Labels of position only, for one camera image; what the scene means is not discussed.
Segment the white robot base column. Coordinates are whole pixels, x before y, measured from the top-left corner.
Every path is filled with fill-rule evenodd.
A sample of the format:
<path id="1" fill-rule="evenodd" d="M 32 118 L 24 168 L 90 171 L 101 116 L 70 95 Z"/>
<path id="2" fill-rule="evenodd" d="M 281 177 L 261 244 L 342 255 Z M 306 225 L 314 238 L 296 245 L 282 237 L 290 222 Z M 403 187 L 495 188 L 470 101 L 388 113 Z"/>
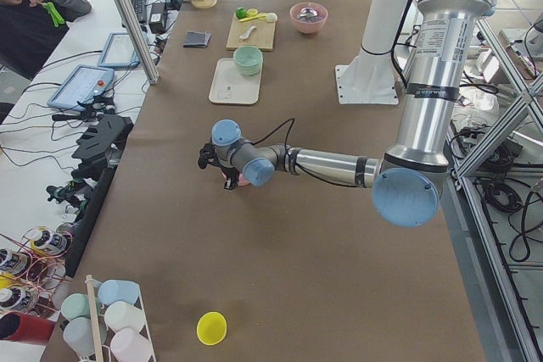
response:
<path id="1" fill-rule="evenodd" d="M 388 104 L 399 100 L 391 56 L 408 0 L 372 0 L 360 52 L 348 65 L 336 67 L 341 104 Z"/>

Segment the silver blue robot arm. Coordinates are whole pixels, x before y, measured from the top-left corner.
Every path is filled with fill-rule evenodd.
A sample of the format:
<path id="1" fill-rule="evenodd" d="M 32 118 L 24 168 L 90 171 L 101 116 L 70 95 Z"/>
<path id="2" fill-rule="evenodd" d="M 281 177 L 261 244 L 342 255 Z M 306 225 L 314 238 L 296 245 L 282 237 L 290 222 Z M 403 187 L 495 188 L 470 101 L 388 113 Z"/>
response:
<path id="1" fill-rule="evenodd" d="M 216 122 L 199 152 L 199 167 L 215 166 L 226 189 L 239 179 L 261 186 L 278 171 L 305 174 L 339 187 L 368 188 L 378 213 L 405 227 L 431 220 L 448 170 L 445 135 L 459 97 L 462 71 L 478 19 L 495 0 L 372 0 L 359 54 L 337 68 L 336 85 L 347 103 L 385 103 L 394 94 L 391 60 L 402 16 L 416 3 L 423 16 L 395 143 L 380 159 L 290 147 L 260 148 L 233 120 Z"/>

